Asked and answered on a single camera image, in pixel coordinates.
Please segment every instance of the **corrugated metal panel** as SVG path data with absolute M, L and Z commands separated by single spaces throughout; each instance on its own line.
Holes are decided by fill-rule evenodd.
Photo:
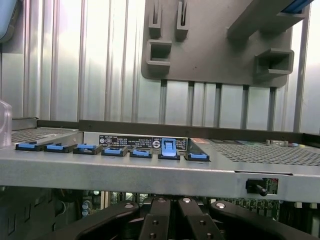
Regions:
M 299 22 L 293 27 L 292 31 L 291 49 L 294 50 L 293 72 L 289 75 L 288 82 L 284 87 L 284 117 L 281 124 L 281 130 L 288 132 L 294 130 L 301 31 L 302 22 Z
M 145 1 L 25 0 L 2 54 L 0 92 L 14 117 L 293 130 L 300 23 L 285 87 L 151 80 L 140 70 Z
M 305 81 L 303 91 L 301 132 L 320 132 L 320 2 L 311 5 L 309 38 L 306 55 Z
M 241 127 L 243 87 L 223 85 L 220 102 L 220 128 L 239 129 Z

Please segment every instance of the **black plastic clip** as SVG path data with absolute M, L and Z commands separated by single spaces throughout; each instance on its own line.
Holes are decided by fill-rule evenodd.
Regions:
M 248 179 L 245 183 L 247 194 L 260 194 L 262 197 L 268 195 L 266 182 L 263 179 Z

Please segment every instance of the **perforated metal panel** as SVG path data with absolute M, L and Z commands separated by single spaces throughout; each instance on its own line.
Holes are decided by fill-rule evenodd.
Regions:
M 35 142 L 38 140 L 63 137 L 66 134 L 72 134 L 76 130 L 53 129 L 53 128 L 32 128 L 12 132 L 12 142 Z
M 312 148 L 270 146 L 262 143 L 214 143 L 210 146 L 233 162 L 320 166 L 320 153 Z

